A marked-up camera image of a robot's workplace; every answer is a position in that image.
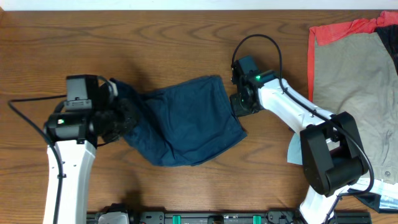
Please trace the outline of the dark blue denim shorts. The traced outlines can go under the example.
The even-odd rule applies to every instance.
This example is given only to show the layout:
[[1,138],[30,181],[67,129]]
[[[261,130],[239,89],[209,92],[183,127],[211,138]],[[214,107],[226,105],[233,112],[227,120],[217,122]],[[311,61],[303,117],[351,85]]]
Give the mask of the dark blue denim shorts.
[[119,80],[139,120],[124,140],[154,166],[197,166],[237,145],[247,134],[235,116],[219,76],[139,93]]

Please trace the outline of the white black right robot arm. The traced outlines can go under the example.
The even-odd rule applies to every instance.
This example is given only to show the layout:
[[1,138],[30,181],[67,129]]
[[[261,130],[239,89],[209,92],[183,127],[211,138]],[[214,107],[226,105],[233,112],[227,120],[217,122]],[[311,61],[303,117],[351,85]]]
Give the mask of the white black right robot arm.
[[335,222],[338,201],[361,176],[372,173],[355,119],[347,112],[333,114],[319,108],[272,70],[235,68],[231,81],[238,91],[230,97],[237,116],[268,110],[300,137],[303,172],[310,187],[296,220]]

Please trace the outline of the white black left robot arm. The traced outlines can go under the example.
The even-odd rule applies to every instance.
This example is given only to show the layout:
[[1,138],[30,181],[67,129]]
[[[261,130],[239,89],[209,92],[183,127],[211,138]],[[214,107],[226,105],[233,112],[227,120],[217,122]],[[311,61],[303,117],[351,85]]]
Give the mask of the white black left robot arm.
[[85,223],[90,173],[98,138],[119,140],[138,122],[127,99],[95,108],[91,100],[64,101],[46,123],[49,184],[44,223]]

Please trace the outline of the light blue garment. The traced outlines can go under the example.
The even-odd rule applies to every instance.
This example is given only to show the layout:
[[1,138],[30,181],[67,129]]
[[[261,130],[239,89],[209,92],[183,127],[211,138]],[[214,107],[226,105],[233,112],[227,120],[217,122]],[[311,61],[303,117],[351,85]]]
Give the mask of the light blue garment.
[[287,151],[287,162],[296,165],[302,165],[302,149],[300,136],[294,134],[290,140],[288,151]]

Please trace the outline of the red orange t-shirt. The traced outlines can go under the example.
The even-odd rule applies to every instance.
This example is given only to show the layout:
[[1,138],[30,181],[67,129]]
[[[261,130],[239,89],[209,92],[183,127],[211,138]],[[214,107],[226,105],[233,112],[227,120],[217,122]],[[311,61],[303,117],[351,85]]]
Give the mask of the red orange t-shirt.
[[397,12],[382,11],[375,19],[356,19],[351,22],[342,22],[309,28],[307,52],[307,81],[308,99],[313,101],[315,79],[315,41],[324,46],[341,40],[353,34],[371,34],[377,28],[397,25]]

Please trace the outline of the khaki grey shorts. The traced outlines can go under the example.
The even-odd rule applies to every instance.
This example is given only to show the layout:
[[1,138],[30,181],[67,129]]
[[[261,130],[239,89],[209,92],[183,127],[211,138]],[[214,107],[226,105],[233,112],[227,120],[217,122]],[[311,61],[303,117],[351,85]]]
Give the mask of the khaki grey shorts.
[[377,180],[397,183],[397,72],[377,33],[315,41],[313,102],[356,121]]

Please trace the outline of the black lace garment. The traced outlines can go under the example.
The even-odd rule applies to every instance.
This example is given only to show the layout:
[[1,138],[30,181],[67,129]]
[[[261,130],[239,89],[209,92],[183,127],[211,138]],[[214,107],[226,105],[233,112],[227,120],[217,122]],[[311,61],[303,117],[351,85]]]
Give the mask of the black lace garment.
[[398,28],[397,25],[376,28],[376,32],[398,69]]

